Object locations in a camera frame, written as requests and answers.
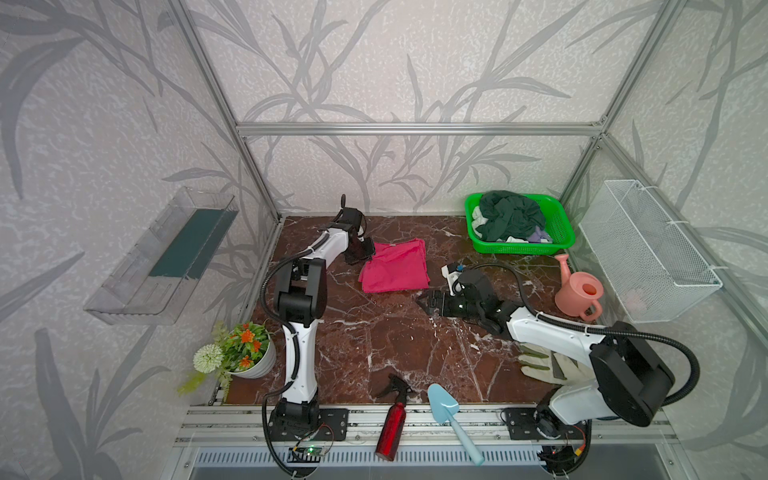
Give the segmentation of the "magenta t-shirt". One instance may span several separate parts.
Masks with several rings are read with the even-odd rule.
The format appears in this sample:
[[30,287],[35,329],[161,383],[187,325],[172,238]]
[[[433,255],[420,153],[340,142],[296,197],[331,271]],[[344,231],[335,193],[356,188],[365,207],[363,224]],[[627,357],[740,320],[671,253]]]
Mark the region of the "magenta t-shirt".
[[375,243],[359,282],[364,293],[423,290],[429,287],[426,245],[422,239],[399,244]]

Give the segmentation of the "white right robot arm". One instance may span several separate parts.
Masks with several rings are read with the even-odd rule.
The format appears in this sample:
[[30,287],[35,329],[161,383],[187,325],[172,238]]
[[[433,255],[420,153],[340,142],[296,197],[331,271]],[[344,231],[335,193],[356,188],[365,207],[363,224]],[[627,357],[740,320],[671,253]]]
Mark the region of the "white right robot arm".
[[559,428],[616,417],[646,427],[675,384],[651,338],[626,323],[591,327],[535,309],[527,296],[502,300],[479,268],[451,265],[447,288],[420,294],[429,316],[467,320],[492,335],[550,351],[559,367],[585,367],[581,379],[555,387],[536,407],[538,428]]

